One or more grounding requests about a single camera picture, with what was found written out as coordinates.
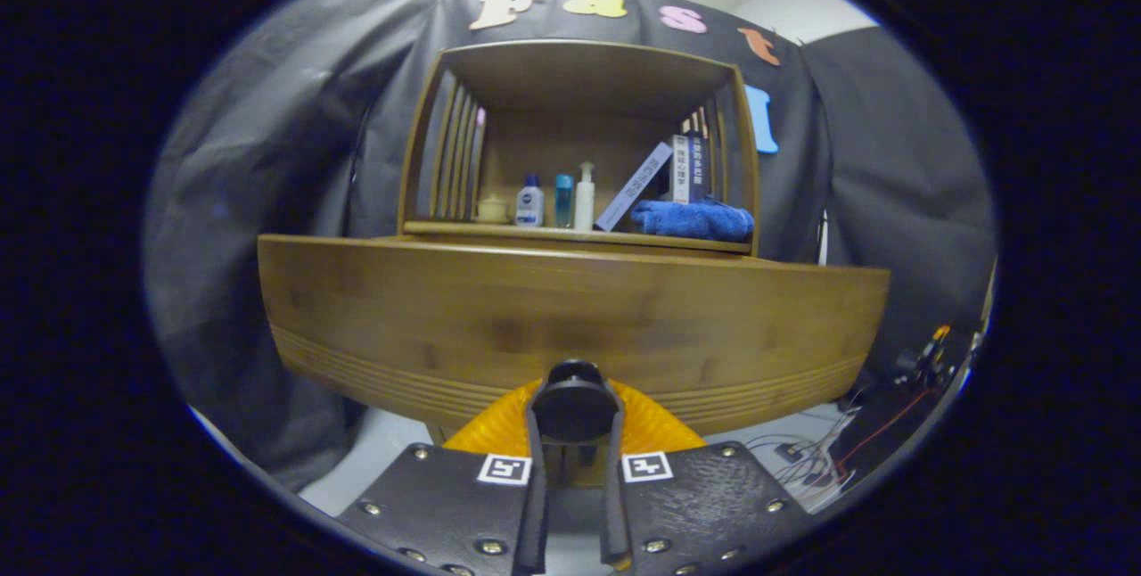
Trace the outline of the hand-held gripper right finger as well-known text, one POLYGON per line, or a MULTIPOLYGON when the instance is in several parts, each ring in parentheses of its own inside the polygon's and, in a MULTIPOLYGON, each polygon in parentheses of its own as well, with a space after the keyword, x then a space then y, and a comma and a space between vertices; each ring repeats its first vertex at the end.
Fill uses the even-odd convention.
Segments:
POLYGON ((617 400, 602 487, 602 562, 620 575, 743 575, 787 558, 812 518, 738 441, 706 443, 639 390, 617 400))

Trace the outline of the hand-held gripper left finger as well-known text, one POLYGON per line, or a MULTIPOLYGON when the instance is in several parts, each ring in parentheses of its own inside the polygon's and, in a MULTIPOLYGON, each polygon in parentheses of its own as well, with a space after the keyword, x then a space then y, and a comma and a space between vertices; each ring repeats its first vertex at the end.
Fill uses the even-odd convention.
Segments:
POLYGON ((547 471, 533 381, 493 401, 513 453, 411 443, 338 516, 353 540, 415 575, 539 575, 547 570, 547 471))

